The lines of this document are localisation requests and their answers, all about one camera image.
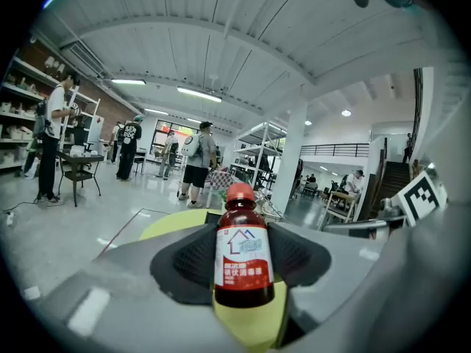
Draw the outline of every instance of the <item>house logo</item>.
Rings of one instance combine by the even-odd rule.
[[[255,239],[254,235],[248,229],[245,232],[238,229],[227,244],[230,246],[230,253],[237,255],[261,249],[262,240]]]

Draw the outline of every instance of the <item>bottle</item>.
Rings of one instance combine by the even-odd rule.
[[[228,307],[257,307],[275,297],[265,221],[253,210],[255,195],[246,183],[227,191],[227,212],[216,234],[215,298]]]

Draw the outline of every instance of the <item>red bottle cap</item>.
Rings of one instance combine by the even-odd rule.
[[[255,201],[255,195],[252,187],[247,183],[234,183],[227,190],[227,201],[246,199],[252,202]]]

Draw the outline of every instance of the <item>red and white label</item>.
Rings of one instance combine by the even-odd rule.
[[[214,283],[227,290],[259,289],[273,283],[265,228],[235,225],[218,230]]]

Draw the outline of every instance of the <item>white backpack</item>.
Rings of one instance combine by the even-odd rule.
[[[187,157],[193,157],[198,154],[199,149],[200,149],[199,134],[188,136],[185,139],[185,142],[183,143],[182,155],[187,156]]]

